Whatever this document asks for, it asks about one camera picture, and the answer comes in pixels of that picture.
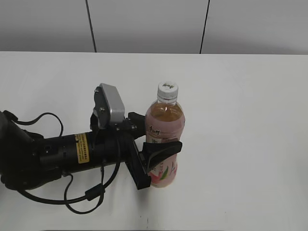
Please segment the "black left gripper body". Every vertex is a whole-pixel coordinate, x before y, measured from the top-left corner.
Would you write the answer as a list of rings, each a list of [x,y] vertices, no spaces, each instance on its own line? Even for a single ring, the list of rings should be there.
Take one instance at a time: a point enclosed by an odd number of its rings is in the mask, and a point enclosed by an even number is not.
[[[77,164],[72,168],[72,172],[97,168],[101,164],[108,166],[124,162],[138,190],[151,185],[151,178],[142,166],[135,139],[130,133],[134,127],[128,117],[122,123],[99,129],[97,117],[91,115],[90,128],[91,132],[86,133],[90,161]]]

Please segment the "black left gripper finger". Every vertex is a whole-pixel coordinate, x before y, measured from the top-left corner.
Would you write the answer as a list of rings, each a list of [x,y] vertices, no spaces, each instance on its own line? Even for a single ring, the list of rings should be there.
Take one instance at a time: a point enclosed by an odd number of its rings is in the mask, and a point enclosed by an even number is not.
[[[130,120],[132,127],[134,127],[130,132],[134,139],[146,135],[145,116],[135,112],[129,112],[128,119]]]
[[[161,162],[179,153],[182,149],[182,142],[173,141],[167,143],[143,143],[141,151],[141,162],[145,171],[151,171]]]

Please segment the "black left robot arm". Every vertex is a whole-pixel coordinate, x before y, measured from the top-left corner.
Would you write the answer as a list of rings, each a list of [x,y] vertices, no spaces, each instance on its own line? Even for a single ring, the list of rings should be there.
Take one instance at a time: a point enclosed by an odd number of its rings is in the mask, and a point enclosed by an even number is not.
[[[149,172],[160,162],[179,153],[180,141],[144,143],[145,117],[129,113],[114,126],[98,127],[95,116],[89,132],[44,138],[20,128],[21,121],[8,111],[0,115],[1,181],[12,190],[32,190],[68,173],[125,163],[138,189],[151,185]]]

